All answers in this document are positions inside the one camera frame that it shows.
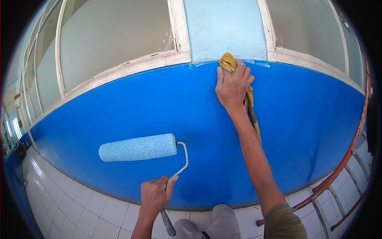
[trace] rag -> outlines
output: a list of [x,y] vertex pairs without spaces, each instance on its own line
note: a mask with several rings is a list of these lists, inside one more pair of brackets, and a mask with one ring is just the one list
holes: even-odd
[[[234,57],[229,52],[225,53],[222,56],[222,58],[219,61],[219,65],[220,65],[220,67],[229,71],[231,74],[235,73],[235,71],[237,69],[236,61],[235,61]],[[243,104],[245,105],[249,120],[251,121],[252,126],[255,129],[255,132],[256,132],[257,136],[259,137],[260,144],[261,144],[259,123],[257,121],[255,110],[253,109],[253,88],[251,86],[249,86],[247,89],[247,93],[245,94]]]

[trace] roller handle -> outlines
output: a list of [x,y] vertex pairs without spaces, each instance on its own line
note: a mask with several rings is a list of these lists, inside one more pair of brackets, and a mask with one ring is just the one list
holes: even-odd
[[176,235],[175,228],[173,227],[170,219],[168,218],[168,215],[164,208],[162,209],[162,211],[160,211],[160,215],[162,216],[163,223],[165,224],[167,234],[169,236],[175,236]]

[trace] white tile floor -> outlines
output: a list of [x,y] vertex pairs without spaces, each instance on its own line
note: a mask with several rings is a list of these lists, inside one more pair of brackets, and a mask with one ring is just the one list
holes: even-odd
[[[367,187],[367,180],[358,163],[351,159],[348,163],[357,180],[362,185],[362,191]],[[139,205],[117,200],[96,192],[67,177],[58,171],[32,148],[28,149],[23,161],[24,177],[28,178],[26,188],[33,215],[45,239],[130,239],[138,219]],[[291,206],[295,206],[312,194],[311,189],[324,179],[313,185],[293,193],[286,198]],[[348,212],[359,199],[359,194],[344,170],[333,183],[345,212]],[[333,195],[325,191],[318,197],[327,219],[329,238],[340,238],[349,225],[351,217],[340,227],[330,232],[330,227],[342,219],[342,215]],[[171,221],[190,219],[199,230],[204,231],[209,224],[210,212],[170,211],[167,214]],[[295,212],[301,218],[310,239],[326,238],[319,217],[310,203]],[[264,225],[256,226],[256,221],[263,218],[259,205],[235,209],[243,239],[264,238]],[[152,237],[168,239],[161,216],[154,222]]]

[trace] pants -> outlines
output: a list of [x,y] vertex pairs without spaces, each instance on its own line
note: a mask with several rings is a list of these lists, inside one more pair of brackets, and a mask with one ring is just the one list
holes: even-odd
[[[173,239],[205,239],[190,220],[180,219],[175,222],[174,228],[176,236]],[[225,204],[216,205],[212,209],[206,233],[211,239],[241,239],[239,222],[234,211]]]

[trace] paint roller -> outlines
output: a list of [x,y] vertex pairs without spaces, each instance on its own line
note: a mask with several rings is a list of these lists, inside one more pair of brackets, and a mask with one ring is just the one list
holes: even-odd
[[[186,154],[186,165],[175,175],[188,166],[187,148],[183,142],[176,142],[172,133],[106,143],[99,147],[99,156],[105,162],[135,161],[161,158],[176,154],[176,145],[183,145]],[[176,231],[168,218],[166,211],[160,211],[163,223],[169,236],[175,236]]]

